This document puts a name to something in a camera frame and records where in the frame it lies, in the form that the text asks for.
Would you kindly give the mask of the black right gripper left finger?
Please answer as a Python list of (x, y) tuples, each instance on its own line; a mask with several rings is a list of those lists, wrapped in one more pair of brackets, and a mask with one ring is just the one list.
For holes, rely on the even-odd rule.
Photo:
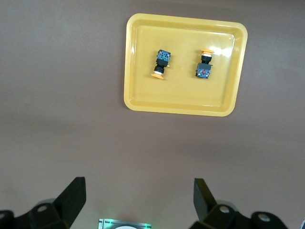
[(0, 211), (2, 229), (69, 229), (86, 203), (84, 177), (76, 177), (51, 203), (43, 202), (15, 217), (11, 210)]

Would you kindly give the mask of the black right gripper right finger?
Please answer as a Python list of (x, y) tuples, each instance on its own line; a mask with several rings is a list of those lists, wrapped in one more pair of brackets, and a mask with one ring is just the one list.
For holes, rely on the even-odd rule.
[(286, 229), (276, 215), (257, 211), (248, 218), (228, 204), (217, 203), (202, 178), (194, 179), (193, 204), (198, 221), (192, 229)]

